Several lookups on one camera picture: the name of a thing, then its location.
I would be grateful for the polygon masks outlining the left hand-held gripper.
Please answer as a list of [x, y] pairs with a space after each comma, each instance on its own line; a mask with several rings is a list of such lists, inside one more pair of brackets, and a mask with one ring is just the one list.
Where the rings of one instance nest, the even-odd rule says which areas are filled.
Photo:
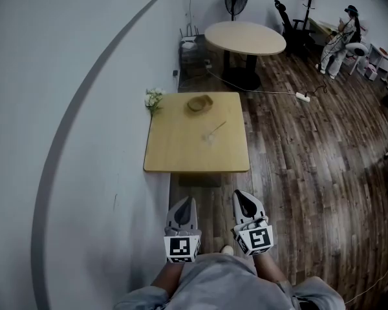
[[[199, 253], [202, 236], [198, 230], [195, 198], [187, 196], [172, 206], [166, 224], [164, 244], [168, 261], [174, 264], [193, 263]], [[181, 227], [191, 230], [176, 229]]]

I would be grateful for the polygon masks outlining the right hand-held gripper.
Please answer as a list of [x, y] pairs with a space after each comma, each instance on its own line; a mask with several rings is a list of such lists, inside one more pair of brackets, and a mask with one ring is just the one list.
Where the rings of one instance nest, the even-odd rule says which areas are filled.
[[259, 199], [236, 189], [233, 193], [233, 213], [237, 224], [232, 229], [233, 237], [245, 256], [265, 253], [274, 246], [272, 226], [268, 224]]

